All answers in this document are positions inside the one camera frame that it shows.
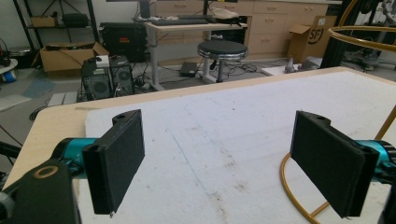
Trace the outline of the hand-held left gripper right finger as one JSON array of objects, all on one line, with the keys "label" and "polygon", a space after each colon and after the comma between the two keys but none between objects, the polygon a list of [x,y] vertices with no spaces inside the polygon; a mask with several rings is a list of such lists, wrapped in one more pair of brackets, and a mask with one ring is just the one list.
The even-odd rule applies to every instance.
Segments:
[{"label": "hand-held left gripper right finger", "polygon": [[358,217],[379,153],[336,130],[320,115],[298,111],[290,155],[340,217]]}]

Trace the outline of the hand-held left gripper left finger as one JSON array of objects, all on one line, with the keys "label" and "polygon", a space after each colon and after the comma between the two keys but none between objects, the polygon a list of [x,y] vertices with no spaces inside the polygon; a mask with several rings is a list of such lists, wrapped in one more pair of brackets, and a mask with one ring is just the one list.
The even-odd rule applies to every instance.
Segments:
[{"label": "hand-held left gripper left finger", "polygon": [[112,127],[85,146],[82,156],[94,213],[116,213],[145,157],[141,110],[115,116]]}]

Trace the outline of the small white box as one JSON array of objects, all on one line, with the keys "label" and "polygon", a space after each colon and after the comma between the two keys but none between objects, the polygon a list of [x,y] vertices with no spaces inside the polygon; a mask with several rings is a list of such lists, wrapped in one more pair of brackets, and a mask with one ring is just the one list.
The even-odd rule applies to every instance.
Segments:
[{"label": "small white box", "polygon": [[95,60],[98,68],[109,67],[109,58],[107,55],[98,55]]}]

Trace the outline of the small grey bottle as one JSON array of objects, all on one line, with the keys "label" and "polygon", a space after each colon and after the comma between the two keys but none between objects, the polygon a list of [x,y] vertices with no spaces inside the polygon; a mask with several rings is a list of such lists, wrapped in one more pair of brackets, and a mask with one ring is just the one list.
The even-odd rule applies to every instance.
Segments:
[{"label": "small grey bottle", "polygon": [[296,69],[294,67],[294,59],[292,57],[289,58],[284,71],[286,74],[294,73],[296,71]]}]

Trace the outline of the blue floor mat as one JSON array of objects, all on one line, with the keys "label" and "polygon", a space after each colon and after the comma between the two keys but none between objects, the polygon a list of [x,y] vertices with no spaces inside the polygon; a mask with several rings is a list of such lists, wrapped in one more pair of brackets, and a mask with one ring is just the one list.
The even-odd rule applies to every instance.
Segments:
[{"label": "blue floor mat", "polygon": [[48,79],[35,79],[22,95],[29,98],[39,98],[52,91],[55,86],[56,84]]}]

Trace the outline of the printed cardboard box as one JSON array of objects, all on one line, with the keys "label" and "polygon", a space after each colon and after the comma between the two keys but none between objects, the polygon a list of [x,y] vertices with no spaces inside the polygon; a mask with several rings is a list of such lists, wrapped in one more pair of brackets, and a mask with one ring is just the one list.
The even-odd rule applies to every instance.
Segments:
[{"label": "printed cardboard box", "polygon": [[322,58],[330,39],[328,30],[335,21],[335,16],[316,16],[310,25],[292,25],[287,58],[296,63],[302,63],[308,57]]}]

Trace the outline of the light wooden drawer cabinet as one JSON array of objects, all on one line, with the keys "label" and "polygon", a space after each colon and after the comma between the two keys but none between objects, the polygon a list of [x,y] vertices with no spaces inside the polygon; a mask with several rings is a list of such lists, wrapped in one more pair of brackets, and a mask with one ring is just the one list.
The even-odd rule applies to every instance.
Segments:
[{"label": "light wooden drawer cabinet", "polygon": [[[310,25],[316,16],[326,15],[325,0],[237,0],[237,3],[209,1],[209,8],[224,8],[247,19],[244,42],[249,59],[285,57],[294,24]],[[202,14],[204,0],[157,0],[151,15],[169,17]],[[178,32],[160,35],[161,44],[198,43],[204,32]]]}]

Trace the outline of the black metal shelf rack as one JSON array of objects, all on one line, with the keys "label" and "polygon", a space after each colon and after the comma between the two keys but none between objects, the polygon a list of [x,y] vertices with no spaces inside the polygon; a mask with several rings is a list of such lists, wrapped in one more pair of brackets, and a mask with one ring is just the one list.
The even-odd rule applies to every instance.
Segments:
[{"label": "black metal shelf rack", "polygon": [[[93,11],[92,0],[12,0],[19,15],[22,29],[32,51],[38,51],[50,40],[42,40],[41,35],[59,36],[60,42],[98,42],[99,34]],[[86,26],[64,25],[64,14],[84,14],[87,16]],[[54,17],[54,26],[37,26],[32,18]]]}]

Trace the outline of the black bag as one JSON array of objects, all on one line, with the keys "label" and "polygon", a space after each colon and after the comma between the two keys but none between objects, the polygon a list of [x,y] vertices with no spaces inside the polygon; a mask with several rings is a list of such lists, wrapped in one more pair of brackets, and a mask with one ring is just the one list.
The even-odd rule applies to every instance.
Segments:
[{"label": "black bag", "polygon": [[89,19],[86,14],[70,13],[63,15],[63,23],[68,27],[86,27],[89,25]]}]

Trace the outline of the black round stool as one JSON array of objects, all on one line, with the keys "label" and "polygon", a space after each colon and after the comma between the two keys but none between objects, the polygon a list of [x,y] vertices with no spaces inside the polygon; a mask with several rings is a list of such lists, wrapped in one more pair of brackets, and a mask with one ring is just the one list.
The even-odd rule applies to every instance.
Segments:
[{"label": "black round stool", "polygon": [[[197,52],[204,58],[204,68],[200,77],[205,77],[216,83],[221,83],[223,81],[222,73],[224,62],[241,61],[245,59],[248,56],[248,47],[228,40],[208,40],[198,45]],[[210,60],[219,65],[217,78],[210,76]]]}]

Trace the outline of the black keyboard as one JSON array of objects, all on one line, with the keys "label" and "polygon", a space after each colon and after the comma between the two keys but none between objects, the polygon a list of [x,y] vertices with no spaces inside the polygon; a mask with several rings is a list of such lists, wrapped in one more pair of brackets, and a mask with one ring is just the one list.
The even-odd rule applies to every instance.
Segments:
[{"label": "black keyboard", "polygon": [[151,21],[151,23],[156,26],[209,24],[209,22],[206,20],[157,20]]}]

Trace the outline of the light wooden office desk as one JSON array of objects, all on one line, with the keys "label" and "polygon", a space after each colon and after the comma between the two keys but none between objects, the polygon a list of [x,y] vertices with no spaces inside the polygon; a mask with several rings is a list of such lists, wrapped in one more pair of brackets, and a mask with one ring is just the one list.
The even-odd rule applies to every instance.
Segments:
[{"label": "light wooden office desk", "polygon": [[222,30],[239,30],[247,28],[245,23],[225,24],[188,24],[175,26],[157,26],[151,22],[145,23],[148,34],[148,49],[150,52],[151,79],[150,86],[156,91],[163,91],[159,81],[158,62],[181,60],[184,58],[198,57],[197,43],[176,43],[169,45],[160,45],[158,34],[185,34],[187,32],[201,32],[203,40],[210,40],[213,31]]}]

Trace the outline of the black monitor stand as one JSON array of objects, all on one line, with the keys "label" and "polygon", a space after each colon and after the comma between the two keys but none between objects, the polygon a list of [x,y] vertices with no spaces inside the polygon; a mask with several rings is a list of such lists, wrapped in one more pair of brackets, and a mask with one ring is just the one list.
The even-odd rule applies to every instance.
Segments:
[{"label": "black monitor stand", "polygon": [[150,17],[150,0],[138,0],[139,16],[143,19]]}]

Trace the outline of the small cardboard box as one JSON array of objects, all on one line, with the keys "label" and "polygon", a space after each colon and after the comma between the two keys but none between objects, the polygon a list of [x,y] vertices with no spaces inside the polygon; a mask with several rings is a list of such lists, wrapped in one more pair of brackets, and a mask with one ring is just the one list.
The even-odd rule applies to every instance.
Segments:
[{"label": "small cardboard box", "polygon": [[57,22],[54,18],[48,16],[39,16],[31,18],[32,25],[34,27],[55,27]]}]

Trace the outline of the white crumpled cloth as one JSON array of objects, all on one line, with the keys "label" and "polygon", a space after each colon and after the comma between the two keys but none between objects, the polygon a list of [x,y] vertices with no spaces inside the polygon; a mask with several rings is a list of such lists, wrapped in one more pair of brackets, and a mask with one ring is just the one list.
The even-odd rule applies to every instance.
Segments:
[{"label": "white crumpled cloth", "polygon": [[229,11],[225,8],[212,7],[211,12],[216,19],[221,20],[234,19],[239,17],[238,13]]}]

